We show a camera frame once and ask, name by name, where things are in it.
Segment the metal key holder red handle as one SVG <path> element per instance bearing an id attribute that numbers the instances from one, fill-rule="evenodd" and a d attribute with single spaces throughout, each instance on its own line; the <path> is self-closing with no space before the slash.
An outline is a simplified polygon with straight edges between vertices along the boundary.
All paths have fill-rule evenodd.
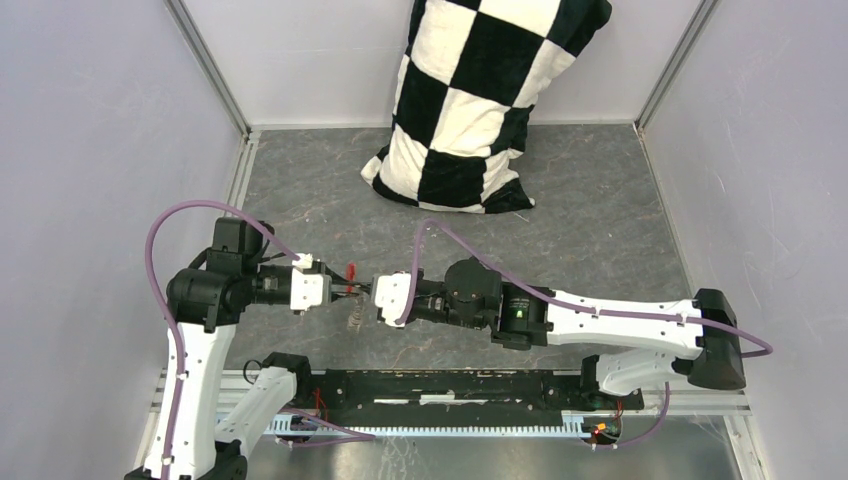
<path id="1" fill-rule="evenodd" d="M 363 322 L 366 310 L 366 296 L 354 285 L 356 280 L 356 266 L 354 263 L 349 263 L 346 267 L 346 280 L 349 282 L 347 292 L 354 300 L 352 310 L 348 316 L 348 329 L 354 333 L 358 333 Z"/>

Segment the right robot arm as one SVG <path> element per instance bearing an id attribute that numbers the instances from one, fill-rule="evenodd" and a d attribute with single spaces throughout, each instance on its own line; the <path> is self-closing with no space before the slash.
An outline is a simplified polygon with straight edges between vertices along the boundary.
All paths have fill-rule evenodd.
<path id="1" fill-rule="evenodd" d="M 692 299 L 629 302 L 543 287 L 524 289 L 477 259 L 451 265 L 441 281 L 400 271 L 374 278 L 377 317 L 402 328 L 414 320 L 487 330 L 507 349 L 594 344 L 620 348 L 581 364 L 580 400 L 602 408 L 647 385 L 684 379 L 709 390 L 747 381 L 737 317 L 726 295 L 702 288 Z"/>

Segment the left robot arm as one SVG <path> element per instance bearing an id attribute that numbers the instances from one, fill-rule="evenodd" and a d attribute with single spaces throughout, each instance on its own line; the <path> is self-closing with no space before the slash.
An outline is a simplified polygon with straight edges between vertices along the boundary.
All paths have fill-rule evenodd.
<path id="1" fill-rule="evenodd" d="M 149 453 L 128 478 L 244 479 L 249 456 L 278 412 L 312 399 L 308 359 L 273 352 L 233 410 L 218 417 L 225 360 L 247 307 L 303 313 L 332 301 L 332 275 L 312 256 L 267 264 L 267 227 L 217 219 L 212 245 L 156 292 L 169 323 L 164 398 Z"/>

